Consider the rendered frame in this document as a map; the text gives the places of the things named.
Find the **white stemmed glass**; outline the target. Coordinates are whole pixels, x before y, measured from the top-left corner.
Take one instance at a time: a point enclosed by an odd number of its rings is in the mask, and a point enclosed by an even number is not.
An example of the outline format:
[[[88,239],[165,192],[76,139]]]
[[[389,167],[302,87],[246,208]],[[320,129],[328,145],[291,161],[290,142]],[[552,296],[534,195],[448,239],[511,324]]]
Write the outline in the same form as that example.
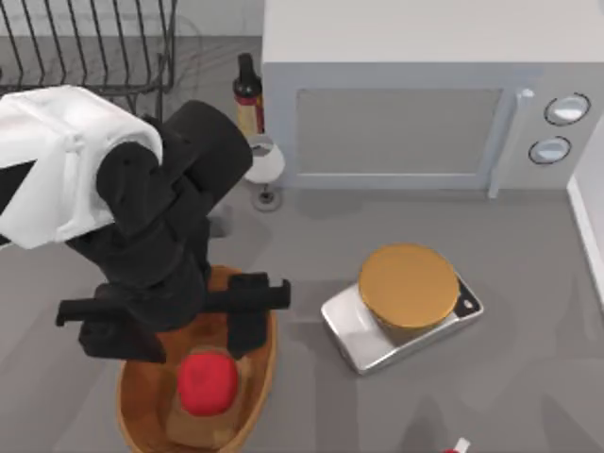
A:
[[[243,180],[252,187],[251,204],[261,212],[275,211],[282,202],[277,182],[285,169],[283,153],[267,134],[252,136],[248,143],[253,161]]]

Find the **pale grey microwave oven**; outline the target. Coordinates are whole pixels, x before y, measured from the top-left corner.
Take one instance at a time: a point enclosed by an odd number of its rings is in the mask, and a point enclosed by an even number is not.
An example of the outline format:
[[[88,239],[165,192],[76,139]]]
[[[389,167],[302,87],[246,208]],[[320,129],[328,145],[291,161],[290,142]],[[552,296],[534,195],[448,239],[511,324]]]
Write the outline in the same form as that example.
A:
[[[317,89],[499,90],[486,185],[513,117],[515,93],[534,90],[528,121],[499,191],[562,190],[604,116],[604,0],[265,0],[262,74],[266,129],[298,177],[296,106]],[[582,93],[591,109],[570,126],[544,117],[554,98]],[[570,154],[529,160],[538,141],[562,136]]]

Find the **silver kitchen scale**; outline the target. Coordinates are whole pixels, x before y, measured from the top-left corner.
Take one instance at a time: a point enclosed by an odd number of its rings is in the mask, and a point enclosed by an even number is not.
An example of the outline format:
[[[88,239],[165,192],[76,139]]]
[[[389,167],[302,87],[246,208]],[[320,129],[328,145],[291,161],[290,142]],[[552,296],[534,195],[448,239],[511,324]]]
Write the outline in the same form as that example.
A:
[[[361,301],[359,285],[353,284],[332,296],[321,314],[343,358],[359,375],[372,373],[434,344],[476,321],[484,305],[458,279],[459,292],[454,310],[440,323],[419,330],[389,327]]]

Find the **brown wooden basket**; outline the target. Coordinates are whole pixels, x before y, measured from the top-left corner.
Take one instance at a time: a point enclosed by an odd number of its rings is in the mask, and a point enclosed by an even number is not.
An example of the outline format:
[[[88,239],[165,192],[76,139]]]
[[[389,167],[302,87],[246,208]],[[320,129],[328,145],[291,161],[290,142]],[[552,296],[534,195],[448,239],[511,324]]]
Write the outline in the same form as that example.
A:
[[[227,317],[201,314],[188,326],[161,333],[165,363],[127,361],[117,383],[117,421],[132,453],[241,453],[270,393],[277,360],[277,316],[265,315],[265,344],[242,358],[247,371],[236,411],[212,419],[180,409],[176,375],[190,352],[226,350]]]

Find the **red apple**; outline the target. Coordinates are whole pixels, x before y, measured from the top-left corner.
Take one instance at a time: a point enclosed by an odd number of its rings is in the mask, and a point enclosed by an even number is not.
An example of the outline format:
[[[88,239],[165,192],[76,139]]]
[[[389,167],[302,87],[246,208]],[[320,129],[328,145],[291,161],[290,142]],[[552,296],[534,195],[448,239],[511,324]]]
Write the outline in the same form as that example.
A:
[[[222,414],[234,403],[239,380],[236,362],[227,353],[207,350],[189,354],[176,377],[180,405],[193,416]]]

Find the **dark bottle with yellow label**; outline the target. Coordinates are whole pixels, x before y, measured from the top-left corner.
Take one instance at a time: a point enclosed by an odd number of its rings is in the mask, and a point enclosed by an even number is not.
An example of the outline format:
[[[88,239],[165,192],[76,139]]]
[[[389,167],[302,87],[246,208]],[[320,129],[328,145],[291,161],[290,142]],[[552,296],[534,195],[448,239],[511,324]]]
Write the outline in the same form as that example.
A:
[[[232,82],[237,125],[246,138],[264,132],[262,83],[249,53],[238,56],[239,73]]]

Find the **round microwave knob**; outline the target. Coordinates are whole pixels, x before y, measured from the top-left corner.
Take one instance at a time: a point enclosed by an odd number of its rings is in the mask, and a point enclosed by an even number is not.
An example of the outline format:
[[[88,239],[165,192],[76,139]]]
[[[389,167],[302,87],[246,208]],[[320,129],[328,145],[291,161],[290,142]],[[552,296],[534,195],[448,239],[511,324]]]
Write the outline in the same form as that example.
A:
[[[553,126],[570,126],[586,116],[590,109],[590,99],[575,92],[552,99],[545,107],[544,117]]]
[[[528,158],[536,165],[552,165],[563,161],[571,150],[572,143],[562,136],[556,136],[535,142],[528,150]]]

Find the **microwave door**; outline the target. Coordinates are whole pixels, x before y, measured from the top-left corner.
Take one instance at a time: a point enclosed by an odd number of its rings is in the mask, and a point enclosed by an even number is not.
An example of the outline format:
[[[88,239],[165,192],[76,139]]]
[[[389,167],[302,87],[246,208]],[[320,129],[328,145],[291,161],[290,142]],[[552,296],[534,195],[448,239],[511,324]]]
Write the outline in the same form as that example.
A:
[[[297,175],[311,187],[480,190],[500,97],[499,90],[304,90]]]

